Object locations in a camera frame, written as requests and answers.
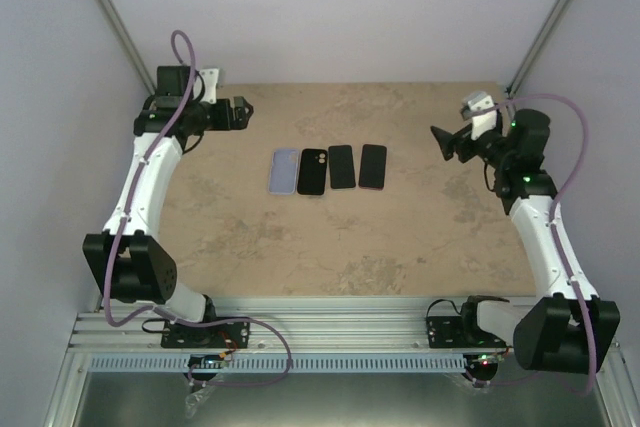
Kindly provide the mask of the black phone with white edge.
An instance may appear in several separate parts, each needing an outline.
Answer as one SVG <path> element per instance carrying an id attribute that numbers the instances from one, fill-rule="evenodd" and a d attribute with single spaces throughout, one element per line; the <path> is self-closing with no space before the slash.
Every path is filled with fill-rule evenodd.
<path id="1" fill-rule="evenodd" d="M 358 186 L 383 190 L 386 176 L 387 148 L 383 145 L 364 144 L 361 152 Z"/>

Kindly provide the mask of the lilac phone case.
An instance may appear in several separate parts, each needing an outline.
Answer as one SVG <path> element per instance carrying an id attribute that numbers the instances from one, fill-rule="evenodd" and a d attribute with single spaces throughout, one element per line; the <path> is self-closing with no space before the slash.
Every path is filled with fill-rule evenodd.
<path id="1" fill-rule="evenodd" d="M 268 192 L 272 195 L 292 195 L 296 191 L 299 163 L 297 149 L 280 148 L 272 155 Z"/>

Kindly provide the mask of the black phone case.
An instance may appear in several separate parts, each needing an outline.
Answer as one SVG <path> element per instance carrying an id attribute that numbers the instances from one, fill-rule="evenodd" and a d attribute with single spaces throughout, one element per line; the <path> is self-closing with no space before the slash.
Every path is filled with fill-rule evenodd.
<path id="1" fill-rule="evenodd" d="M 325 149 L 305 148 L 301 152 L 297 193 L 322 196 L 325 193 L 328 152 Z"/>

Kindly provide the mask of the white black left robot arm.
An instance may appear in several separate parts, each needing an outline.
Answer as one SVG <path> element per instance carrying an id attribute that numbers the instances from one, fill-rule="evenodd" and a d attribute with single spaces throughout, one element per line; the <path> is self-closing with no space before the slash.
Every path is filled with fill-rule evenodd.
<path id="1" fill-rule="evenodd" d="M 184 325 L 197 346 L 218 337 L 212 300 L 179 281 L 159 242 L 161 211 L 176 167 L 209 131 L 244 130 L 254 112 L 243 97 L 217 94 L 220 71 L 157 70 L 157 91 L 134 121 L 133 155 L 117 204 L 82 251 L 103 297 L 107 322 L 121 327 L 144 312 Z"/>

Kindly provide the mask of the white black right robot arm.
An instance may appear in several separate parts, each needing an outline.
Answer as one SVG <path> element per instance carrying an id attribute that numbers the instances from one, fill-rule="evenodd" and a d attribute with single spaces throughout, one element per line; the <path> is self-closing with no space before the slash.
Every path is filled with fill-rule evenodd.
<path id="1" fill-rule="evenodd" d="M 470 296 L 460 309 L 460 337 L 469 347 L 513 348 L 525 370 L 595 374 L 620 312 L 615 302 L 600 298 L 581 269 L 561 218 L 560 194 L 542 168 L 550 118 L 523 109 L 503 131 L 495 113 L 487 116 L 484 132 L 475 123 L 455 133 L 436 126 L 430 131 L 445 160 L 478 157 L 493 168 L 493 191 L 523 243 L 538 299 L 521 314 L 504 298 Z"/>

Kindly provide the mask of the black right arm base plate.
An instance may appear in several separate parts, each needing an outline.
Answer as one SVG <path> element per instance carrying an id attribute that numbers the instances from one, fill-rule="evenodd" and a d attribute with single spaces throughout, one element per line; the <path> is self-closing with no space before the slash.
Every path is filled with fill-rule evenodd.
<path id="1" fill-rule="evenodd" d="M 467 335 L 459 316 L 428 316 L 425 319 L 429 347 L 432 349 L 504 349 L 506 343 L 488 333 Z"/>

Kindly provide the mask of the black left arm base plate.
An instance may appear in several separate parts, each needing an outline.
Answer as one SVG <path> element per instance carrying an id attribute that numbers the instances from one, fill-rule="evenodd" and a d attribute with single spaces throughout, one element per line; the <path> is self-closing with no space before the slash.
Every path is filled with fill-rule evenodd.
<path id="1" fill-rule="evenodd" d="M 166 321 L 160 345 L 165 349 L 244 349 L 249 334 L 250 325 L 246 322 L 196 328 Z"/>

